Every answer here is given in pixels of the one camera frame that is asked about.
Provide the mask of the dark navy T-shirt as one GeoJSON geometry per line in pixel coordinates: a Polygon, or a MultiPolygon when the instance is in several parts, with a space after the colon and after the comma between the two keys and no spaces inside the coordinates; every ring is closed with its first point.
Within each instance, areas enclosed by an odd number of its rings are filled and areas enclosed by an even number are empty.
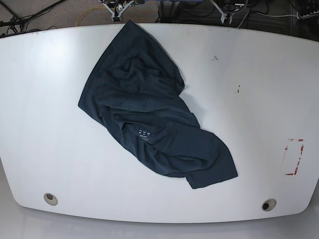
{"type": "Polygon", "coordinates": [[[236,178],[228,147],[201,129],[180,97],[178,67],[128,21],[90,73],[78,107],[151,171],[198,189],[236,178]]]}

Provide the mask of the red tape rectangle marking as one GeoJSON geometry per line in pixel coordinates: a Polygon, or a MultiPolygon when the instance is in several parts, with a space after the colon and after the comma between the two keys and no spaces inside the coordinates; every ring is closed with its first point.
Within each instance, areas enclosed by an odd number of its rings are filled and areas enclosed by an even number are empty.
{"type": "Polygon", "coordinates": [[[297,174],[304,149],[304,139],[289,139],[283,157],[283,174],[293,176],[297,174]]]}

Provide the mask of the black tripod stand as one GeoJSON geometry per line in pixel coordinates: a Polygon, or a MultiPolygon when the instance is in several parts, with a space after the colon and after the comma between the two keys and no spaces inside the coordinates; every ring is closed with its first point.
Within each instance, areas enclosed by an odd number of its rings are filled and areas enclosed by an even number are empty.
{"type": "Polygon", "coordinates": [[[48,7],[34,13],[31,15],[20,17],[16,13],[14,13],[3,1],[0,1],[1,7],[3,7],[8,13],[12,15],[10,21],[4,22],[0,21],[1,27],[8,27],[8,30],[11,29],[14,33],[25,33],[27,30],[26,25],[28,25],[31,21],[49,13],[56,6],[64,3],[66,0],[59,0],[48,7]]]}

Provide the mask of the white power strip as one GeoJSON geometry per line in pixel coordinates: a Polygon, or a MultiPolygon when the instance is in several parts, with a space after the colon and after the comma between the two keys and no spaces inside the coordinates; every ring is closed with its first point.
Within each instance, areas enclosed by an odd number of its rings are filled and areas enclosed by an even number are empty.
{"type": "Polygon", "coordinates": [[[314,4],[312,6],[306,7],[298,11],[297,19],[306,20],[312,17],[317,17],[319,15],[319,5],[314,4]]]}

